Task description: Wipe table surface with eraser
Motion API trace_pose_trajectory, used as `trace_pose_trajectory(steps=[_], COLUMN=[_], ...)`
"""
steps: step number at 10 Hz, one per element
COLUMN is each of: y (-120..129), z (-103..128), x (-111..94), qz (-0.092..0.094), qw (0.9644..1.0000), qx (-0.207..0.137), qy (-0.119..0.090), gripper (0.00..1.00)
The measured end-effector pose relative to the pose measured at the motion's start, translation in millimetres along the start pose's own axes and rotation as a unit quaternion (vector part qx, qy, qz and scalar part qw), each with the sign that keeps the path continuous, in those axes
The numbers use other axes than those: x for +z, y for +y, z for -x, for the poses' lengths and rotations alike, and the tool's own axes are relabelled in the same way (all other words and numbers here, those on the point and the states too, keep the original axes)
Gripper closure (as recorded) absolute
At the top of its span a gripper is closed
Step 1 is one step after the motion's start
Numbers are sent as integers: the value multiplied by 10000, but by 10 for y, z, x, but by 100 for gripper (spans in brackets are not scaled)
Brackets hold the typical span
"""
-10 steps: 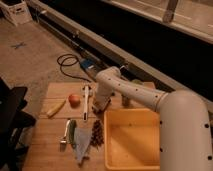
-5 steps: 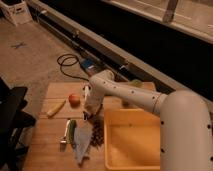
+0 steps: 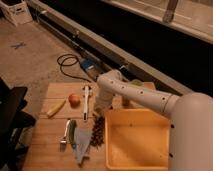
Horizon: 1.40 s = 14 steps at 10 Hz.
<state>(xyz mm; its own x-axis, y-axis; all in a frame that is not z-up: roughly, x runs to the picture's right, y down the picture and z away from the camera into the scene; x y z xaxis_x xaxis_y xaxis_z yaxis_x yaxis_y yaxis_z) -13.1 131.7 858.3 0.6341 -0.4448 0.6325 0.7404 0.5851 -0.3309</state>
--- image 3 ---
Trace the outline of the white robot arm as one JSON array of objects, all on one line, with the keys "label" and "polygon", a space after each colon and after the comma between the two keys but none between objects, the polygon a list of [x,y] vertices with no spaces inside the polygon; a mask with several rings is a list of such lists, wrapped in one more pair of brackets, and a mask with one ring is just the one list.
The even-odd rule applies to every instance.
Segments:
[{"label": "white robot arm", "polygon": [[171,121],[169,171],[213,171],[213,97],[200,92],[181,96],[124,82],[118,70],[97,78],[95,109],[112,104],[115,94],[132,100]]}]

